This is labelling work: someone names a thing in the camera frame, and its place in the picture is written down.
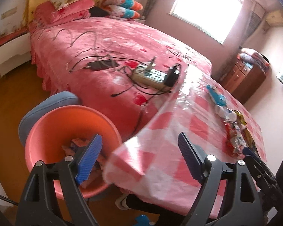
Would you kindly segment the brown gold long wrapper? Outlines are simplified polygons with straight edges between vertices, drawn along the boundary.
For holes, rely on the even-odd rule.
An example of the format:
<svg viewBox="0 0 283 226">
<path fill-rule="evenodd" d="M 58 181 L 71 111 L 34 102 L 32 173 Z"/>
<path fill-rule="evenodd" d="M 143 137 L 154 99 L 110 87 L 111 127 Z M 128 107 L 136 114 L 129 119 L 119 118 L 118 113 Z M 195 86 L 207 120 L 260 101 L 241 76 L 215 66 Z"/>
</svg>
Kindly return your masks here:
<svg viewBox="0 0 283 226">
<path fill-rule="evenodd" d="M 248 128 L 244 128 L 242 130 L 242 135 L 243 135 L 243 138 L 244 138 L 244 141 L 246 143 L 246 145 L 256 154 L 258 155 L 258 150 L 257 150 L 257 147 L 256 147 L 256 143 L 254 141 L 254 139 L 252 138 L 252 135 L 251 133 L 249 132 Z"/>
</svg>

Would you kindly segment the red snack wrapper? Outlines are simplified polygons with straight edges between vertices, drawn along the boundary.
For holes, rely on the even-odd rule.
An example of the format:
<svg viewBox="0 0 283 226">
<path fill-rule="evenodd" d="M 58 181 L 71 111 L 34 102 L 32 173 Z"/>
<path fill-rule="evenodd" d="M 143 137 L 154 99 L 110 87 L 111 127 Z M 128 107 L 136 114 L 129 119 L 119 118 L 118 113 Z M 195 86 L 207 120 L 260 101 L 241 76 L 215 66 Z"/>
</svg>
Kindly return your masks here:
<svg viewBox="0 0 283 226">
<path fill-rule="evenodd" d="M 225 121 L 226 145 L 234 155 L 242 155 L 246 142 L 242 136 L 240 127 L 234 121 Z"/>
</svg>

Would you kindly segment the yellow green snack wrapper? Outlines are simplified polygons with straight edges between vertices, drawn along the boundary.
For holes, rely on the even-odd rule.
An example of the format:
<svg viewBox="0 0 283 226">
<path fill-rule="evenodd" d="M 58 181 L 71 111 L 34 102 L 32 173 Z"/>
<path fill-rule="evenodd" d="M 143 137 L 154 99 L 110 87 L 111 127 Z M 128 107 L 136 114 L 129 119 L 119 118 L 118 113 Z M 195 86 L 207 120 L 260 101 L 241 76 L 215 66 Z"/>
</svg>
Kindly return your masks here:
<svg viewBox="0 0 283 226">
<path fill-rule="evenodd" d="M 247 123 L 245 121 L 244 116 L 238 110 L 234 110 L 234 113 L 236 113 L 236 116 L 237 116 L 237 119 L 236 119 L 237 125 L 240 127 L 240 130 L 244 130 L 247 127 Z"/>
</svg>

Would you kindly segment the white plastic snack bag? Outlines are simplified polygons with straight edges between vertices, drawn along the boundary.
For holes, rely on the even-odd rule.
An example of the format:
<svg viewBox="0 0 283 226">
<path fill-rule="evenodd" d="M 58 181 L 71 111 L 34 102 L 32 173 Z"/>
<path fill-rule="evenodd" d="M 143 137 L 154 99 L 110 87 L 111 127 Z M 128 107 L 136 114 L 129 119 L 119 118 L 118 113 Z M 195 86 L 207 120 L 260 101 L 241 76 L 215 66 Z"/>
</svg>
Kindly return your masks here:
<svg viewBox="0 0 283 226">
<path fill-rule="evenodd" d="M 235 122 L 237 120 L 237 114 L 228 109 L 225 106 L 216 105 L 215 113 L 224 121 L 224 122 Z"/>
</svg>

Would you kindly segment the blue snack wrapper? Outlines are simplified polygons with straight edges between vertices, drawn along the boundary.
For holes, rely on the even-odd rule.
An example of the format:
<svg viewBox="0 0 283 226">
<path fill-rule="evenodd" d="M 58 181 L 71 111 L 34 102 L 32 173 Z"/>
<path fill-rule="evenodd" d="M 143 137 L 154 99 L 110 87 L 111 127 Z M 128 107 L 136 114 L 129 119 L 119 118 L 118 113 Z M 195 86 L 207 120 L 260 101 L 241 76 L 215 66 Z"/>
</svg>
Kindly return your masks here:
<svg viewBox="0 0 283 226">
<path fill-rule="evenodd" d="M 223 94 L 221 94 L 218 89 L 212 85 L 206 85 L 206 89 L 208 91 L 208 94 L 210 95 L 212 101 L 218 105 L 218 106 L 222 106 L 222 107 L 226 107 L 226 99 L 225 96 Z"/>
</svg>

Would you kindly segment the orange plastic trash bucket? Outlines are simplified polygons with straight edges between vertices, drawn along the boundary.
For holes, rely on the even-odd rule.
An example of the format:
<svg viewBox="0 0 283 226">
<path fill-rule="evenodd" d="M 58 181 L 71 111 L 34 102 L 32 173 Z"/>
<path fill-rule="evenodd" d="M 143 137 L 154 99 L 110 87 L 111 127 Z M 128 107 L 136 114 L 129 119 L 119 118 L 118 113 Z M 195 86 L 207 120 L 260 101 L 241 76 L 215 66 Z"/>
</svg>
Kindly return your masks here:
<svg viewBox="0 0 283 226">
<path fill-rule="evenodd" d="M 32 127 L 25 142 L 25 161 L 29 171 L 42 160 L 46 164 L 65 158 L 62 146 L 73 139 L 90 140 L 95 134 L 103 138 L 101 155 L 106 159 L 121 146 L 115 125 L 102 113 L 86 106 L 64 106 L 42 116 Z"/>
</svg>

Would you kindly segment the blue chair seat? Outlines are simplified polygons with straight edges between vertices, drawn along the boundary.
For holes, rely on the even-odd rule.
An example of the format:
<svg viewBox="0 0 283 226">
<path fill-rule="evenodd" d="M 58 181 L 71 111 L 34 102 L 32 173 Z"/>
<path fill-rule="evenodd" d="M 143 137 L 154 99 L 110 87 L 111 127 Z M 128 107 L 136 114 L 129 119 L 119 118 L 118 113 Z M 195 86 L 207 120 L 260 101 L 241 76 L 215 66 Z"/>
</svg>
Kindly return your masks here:
<svg viewBox="0 0 283 226">
<path fill-rule="evenodd" d="M 23 146 L 34 124 L 48 112 L 70 105 L 81 105 L 81 100 L 69 91 L 56 93 L 31 109 L 20 121 L 18 127 L 19 140 Z"/>
</svg>

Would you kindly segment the pink checkered tablecloth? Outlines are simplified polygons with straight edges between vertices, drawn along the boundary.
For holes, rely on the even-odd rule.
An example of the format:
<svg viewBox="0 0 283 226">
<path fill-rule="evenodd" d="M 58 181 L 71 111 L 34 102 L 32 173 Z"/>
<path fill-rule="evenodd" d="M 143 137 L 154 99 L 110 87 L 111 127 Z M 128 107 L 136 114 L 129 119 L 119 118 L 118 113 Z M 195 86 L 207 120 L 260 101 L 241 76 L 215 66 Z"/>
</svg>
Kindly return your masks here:
<svg viewBox="0 0 283 226">
<path fill-rule="evenodd" d="M 106 183 L 142 201 L 178 214 L 189 212 L 208 176 L 206 157 L 236 163 L 240 155 L 227 144 L 227 132 L 207 86 L 225 96 L 227 107 L 243 115 L 259 156 L 266 160 L 260 126 L 246 108 L 208 74 L 189 65 L 148 124 L 117 148 L 103 173 Z"/>
</svg>

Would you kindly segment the folded blankets on cabinet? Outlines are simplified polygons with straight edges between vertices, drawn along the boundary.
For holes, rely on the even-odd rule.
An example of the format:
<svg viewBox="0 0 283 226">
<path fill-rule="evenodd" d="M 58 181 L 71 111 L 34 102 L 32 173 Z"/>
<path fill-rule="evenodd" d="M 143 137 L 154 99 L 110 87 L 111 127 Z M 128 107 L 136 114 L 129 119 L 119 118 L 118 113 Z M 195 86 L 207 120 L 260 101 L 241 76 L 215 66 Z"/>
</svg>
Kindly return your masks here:
<svg viewBox="0 0 283 226">
<path fill-rule="evenodd" d="M 267 72 L 270 69 L 269 61 L 254 49 L 242 48 L 239 57 L 244 62 L 252 65 L 257 65 L 264 72 Z"/>
</svg>

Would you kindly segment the black plug charger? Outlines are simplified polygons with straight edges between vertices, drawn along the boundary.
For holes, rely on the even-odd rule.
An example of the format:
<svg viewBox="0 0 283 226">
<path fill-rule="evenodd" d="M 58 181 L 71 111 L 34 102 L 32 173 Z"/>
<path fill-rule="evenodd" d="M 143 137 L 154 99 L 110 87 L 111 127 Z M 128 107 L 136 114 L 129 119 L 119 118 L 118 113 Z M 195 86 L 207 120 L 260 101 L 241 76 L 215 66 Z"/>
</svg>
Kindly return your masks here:
<svg viewBox="0 0 283 226">
<path fill-rule="evenodd" d="M 175 64 L 170 67 L 164 78 L 163 84 L 167 87 L 173 87 L 180 76 L 181 69 L 181 64 Z"/>
</svg>

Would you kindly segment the white power strip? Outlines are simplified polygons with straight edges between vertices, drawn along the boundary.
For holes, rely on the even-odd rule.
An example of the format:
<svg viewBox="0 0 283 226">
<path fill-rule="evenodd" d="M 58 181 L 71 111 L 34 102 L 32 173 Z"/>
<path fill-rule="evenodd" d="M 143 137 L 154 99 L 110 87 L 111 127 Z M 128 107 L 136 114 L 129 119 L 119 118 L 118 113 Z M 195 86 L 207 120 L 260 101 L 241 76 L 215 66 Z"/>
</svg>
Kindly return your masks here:
<svg viewBox="0 0 283 226">
<path fill-rule="evenodd" d="M 157 90 L 169 91 L 171 87 L 168 87 L 164 84 L 166 73 L 158 71 L 156 69 L 146 70 L 145 65 L 137 66 L 131 73 L 130 78 L 135 83 L 139 85 L 145 85 Z"/>
</svg>

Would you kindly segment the folded pink blanket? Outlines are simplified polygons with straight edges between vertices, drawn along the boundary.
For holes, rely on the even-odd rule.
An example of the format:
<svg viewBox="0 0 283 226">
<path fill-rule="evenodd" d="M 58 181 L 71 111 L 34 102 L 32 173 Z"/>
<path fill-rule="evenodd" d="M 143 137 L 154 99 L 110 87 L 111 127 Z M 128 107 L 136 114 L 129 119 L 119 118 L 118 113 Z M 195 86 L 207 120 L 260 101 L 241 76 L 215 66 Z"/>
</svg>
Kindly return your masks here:
<svg viewBox="0 0 283 226">
<path fill-rule="evenodd" d="M 94 6 L 93 0 L 79 0 L 60 10 L 55 10 L 54 5 L 47 1 L 36 7 L 33 22 L 48 26 L 88 18 L 90 17 L 89 9 Z"/>
</svg>

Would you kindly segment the black garment on bed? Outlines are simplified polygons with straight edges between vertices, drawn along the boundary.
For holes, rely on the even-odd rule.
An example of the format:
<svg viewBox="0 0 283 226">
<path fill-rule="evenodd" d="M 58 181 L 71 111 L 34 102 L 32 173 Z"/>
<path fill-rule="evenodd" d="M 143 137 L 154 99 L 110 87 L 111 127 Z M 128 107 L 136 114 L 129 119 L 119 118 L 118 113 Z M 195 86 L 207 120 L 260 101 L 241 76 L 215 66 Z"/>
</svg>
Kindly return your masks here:
<svg viewBox="0 0 283 226">
<path fill-rule="evenodd" d="M 108 17 L 109 13 L 102 8 L 99 7 L 92 7 L 89 9 L 89 13 L 91 17 Z"/>
</svg>

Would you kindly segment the colourful rolled quilt lower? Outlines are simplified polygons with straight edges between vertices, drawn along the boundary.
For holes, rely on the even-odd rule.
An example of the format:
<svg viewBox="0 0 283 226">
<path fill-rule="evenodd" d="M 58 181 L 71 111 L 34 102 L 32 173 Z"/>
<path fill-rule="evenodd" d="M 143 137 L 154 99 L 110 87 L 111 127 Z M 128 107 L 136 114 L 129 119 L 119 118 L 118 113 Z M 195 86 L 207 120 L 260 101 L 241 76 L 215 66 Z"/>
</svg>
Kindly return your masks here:
<svg viewBox="0 0 283 226">
<path fill-rule="evenodd" d="M 138 19 L 141 17 L 138 12 L 131 9 L 123 8 L 118 5 L 107 5 L 103 7 L 103 10 L 108 12 L 111 16 L 120 18 Z"/>
</svg>

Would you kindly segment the colourful rolled quilt upper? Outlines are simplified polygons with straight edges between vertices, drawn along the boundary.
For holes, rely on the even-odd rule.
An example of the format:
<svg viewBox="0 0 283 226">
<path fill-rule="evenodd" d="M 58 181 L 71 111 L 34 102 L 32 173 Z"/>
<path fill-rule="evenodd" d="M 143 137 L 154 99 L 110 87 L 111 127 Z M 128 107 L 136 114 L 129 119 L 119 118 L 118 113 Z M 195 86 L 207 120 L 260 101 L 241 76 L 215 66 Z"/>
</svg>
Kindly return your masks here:
<svg viewBox="0 0 283 226">
<path fill-rule="evenodd" d="M 140 11 L 143 9 L 142 4 L 135 0 L 101 0 L 100 5 L 101 7 L 107 7 L 108 5 L 117 5 L 134 11 Z"/>
</svg>

